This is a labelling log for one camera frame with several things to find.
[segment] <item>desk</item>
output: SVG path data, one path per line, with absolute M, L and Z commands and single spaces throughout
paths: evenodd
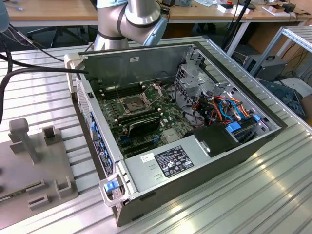
M 21 0 L 20 6 L 24 11 L 9 9 L 11 23 L 16 27 L 24 26 L 69 26 L 69 25 L 96 25 L 97 11 L 90 0 Z M 266 12 L 257 5 L 256 10 L 246 14 L 233 42 L 227 52 L 232 55 L 239 41 L 251 22 L 294 22 L 299 26 L 305 25 L 312 16 L 303 15 L 295 17 L 276 17 Z M 197 2 L 192 2 L 191 7 L 172 6 L 170 9 L 169 23 L 223 23 L 231 22 L 231 13 L 223 14 L 212 5 L 206 7 Z

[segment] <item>metal shelf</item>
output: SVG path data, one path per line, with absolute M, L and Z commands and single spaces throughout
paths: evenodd
M 290 40 L 302 46 L 310 53 L 312 53 L 312 27 L 310 26 L 294 26 L 294 27 L 281 27 L 268 47 L 263 52 L 262 56 L 250 71 L 252 76 L 258 71 L 264 59 L 267 57 L 272 48 L 276 45 L 282 35 L 287 36 Z

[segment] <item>power supply label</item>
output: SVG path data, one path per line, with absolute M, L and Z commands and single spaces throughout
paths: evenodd
M 194 166 L 182 146 L 155 155 L 155 159 L 167 178 Z

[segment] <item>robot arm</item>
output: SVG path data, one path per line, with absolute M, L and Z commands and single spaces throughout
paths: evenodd
M 155 0 L 98 0 L 94 49 L 126 48 L 127 38 L 142 45 L 155 45 L 166 26 L 167 20 Z
M 0 33 L 9 27 L 9 15 L 6 11 L 3 0 L 0 0 Z

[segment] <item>slotted aluminum surface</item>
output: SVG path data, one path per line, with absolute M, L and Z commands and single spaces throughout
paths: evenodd
M 311 233 L 311 128 L 297 118 L 213 42 L 202 37 L 164 39 L 160 43 L 199 41 L 288 125 L 249 160 L 204 185 L 164 204 L 123 227 L 97 188 L 98 176 L 82 135 L 65 74 L 15 76 L 5 93 L 0 139 L 7 139 L 8 121 L 26 116 L 32 132 L 54 124 L 61 128 L 80 195 L 67 203 L 17 223 L 5 233 Z M 54 56 L 86 47 L 49 50 Z M 63 67 L 41 52 L 13 53 L 36 65 Z M 213 74 L 211 65 L 206 67 Z M 6 63 L 0 62 L 1 77 Z
M 282 34 L 312 53 L 312 27 L 285 27 Z

